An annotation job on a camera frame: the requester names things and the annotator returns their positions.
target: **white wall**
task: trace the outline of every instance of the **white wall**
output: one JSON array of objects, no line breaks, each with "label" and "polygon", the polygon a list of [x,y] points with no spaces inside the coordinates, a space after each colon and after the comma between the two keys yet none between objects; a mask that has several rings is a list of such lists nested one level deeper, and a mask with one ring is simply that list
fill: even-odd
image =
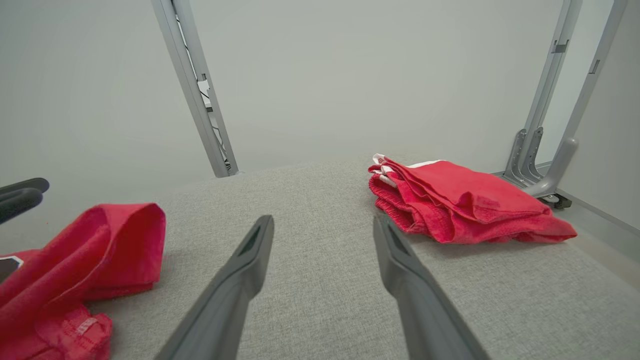
[{"label": "white wall", "polygon": [[0,225],[0,254],[96,203],[214,177],[149,1],[0,3],[0,186],[31,177],[51,189]]},{"label": "white wall", "polygon": [[640,229],[640,2],[629,1],[558,188]]},{"label": "white wall", "polygon": [[241,170],[382,152],[504,170],[562,0],[191,0]]},{"label": "white wall", "polygon": [[536,163],[553,160],[607,23],[613,0],[582,0],[547,114]]}]

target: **gray upholstered bench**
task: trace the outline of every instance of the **gray upholstered bench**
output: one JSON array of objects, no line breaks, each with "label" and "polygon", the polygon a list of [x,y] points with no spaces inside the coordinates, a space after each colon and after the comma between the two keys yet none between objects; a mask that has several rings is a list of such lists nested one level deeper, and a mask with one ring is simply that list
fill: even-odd
[{"label": "gray upholstered bench", "polygon": [[[91,306],[113,319],[113,359],[154,357],[263,214],[275,219],[273,248],[238,358],[407,358],[374,249],[370,162],[276,168],[150,199],[168,220],[161,280]],[[640,294],[573,245],[412,244],[492,358],[640,358]]]}]

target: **floor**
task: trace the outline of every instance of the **floor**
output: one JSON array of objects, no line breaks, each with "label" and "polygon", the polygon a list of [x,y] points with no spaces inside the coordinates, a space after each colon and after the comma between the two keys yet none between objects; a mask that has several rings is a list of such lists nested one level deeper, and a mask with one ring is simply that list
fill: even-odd
[{"label": "floor", "polygon": [[572,245],[640,291],[640,236],[576,203],[554,214],[578,232]]}]

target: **red cloth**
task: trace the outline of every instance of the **red cloth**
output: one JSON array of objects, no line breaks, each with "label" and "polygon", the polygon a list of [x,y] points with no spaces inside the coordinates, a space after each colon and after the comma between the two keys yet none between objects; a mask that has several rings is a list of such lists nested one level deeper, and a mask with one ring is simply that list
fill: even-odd
[{"label": "red cloth", "polygon": [[[387,170],[377,174],[382,166]],[[369,188],[378,196],[378,208],[403,231],[441,243],[554,243],[577,235],[568,222],[516,186],[448,161],[410,168],[384,158],[369,172],[374,173]]]},{"label": "red cloth", "polygon": [[111,320],[85,300],[149,290],[160,275],[165,219],[155,204],[95,206],[0,284],[0,359],[103,360]]}]

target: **black handle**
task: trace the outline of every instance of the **black handle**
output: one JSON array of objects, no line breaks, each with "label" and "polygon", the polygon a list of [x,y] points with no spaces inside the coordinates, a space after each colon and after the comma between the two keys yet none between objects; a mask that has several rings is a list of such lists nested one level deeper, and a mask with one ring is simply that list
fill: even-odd
[{"label": "black handle", "polygon": [[0,193],[0,224],[35,208],[40,202],[42,202],[42,192],[34,188]]},{"label": "black handle", "polygon": [[33,179],[21,181],[19,183],[11,184],[0,188],[0,195],[5,193],[14,192],[15,190],[21,190],[26,188],[33,188],[39,190],[41,193],[46,192],[49,189],[49,182],[41,177],[35,177]]}]

